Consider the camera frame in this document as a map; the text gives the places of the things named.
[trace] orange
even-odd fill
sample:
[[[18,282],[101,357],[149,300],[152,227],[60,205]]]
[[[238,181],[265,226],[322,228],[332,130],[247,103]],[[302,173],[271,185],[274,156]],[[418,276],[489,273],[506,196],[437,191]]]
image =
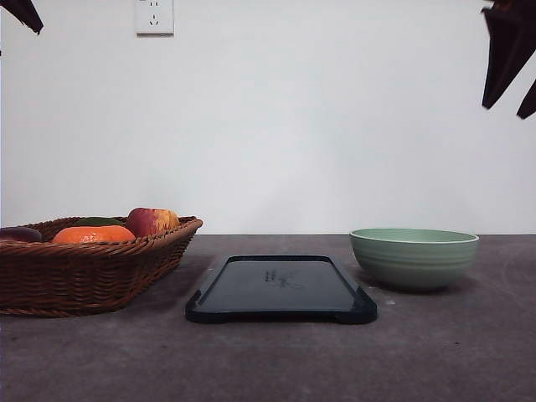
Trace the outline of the orange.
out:
[[[123,226],[76,226],[62,229],[53,243],[94,243],[97,241],[128,241],[136,236]]]

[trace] gray countertop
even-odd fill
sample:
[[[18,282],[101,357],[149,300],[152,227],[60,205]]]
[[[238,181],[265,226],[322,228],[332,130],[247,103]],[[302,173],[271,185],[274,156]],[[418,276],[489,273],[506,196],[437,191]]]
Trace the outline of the gray countertop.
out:
[[[184,305],[224,255],[324,254],[378,303],[366,325],[196,324]],[[383,288],[346,235],[196,235],[119,312],[0,317],[4,401],[536,400],[536,236],[482,236],[443,291]]]

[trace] electrical socket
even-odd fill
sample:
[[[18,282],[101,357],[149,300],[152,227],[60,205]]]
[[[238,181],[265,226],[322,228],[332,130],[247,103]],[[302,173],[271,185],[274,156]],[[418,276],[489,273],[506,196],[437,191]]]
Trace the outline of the electrical socket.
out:
[[[175,31],[173,0],[134,0],[136,34],[139,36],[172,36]]]

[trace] green bowl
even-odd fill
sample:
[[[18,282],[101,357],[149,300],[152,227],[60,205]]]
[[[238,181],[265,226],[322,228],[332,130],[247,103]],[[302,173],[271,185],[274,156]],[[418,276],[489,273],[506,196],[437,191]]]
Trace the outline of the green bowl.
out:
[[[428,229],[360,229],[353,253],[376,280],[406,290],[447,286],[472,265],[478,236]]]

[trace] red apple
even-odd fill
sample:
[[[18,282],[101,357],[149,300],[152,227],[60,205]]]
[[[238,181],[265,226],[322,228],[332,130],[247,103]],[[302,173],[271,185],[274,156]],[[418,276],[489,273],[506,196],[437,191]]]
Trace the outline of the red apple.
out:
[[[0,241],[26,241],[28,243],[42,242],[43,237],[36,229],[17,226],[13,228],[1,228]]]
[[[136,237],[156,235],[179,225],[177,214],[169,209],[136,208],[126,218],[126,228]]]

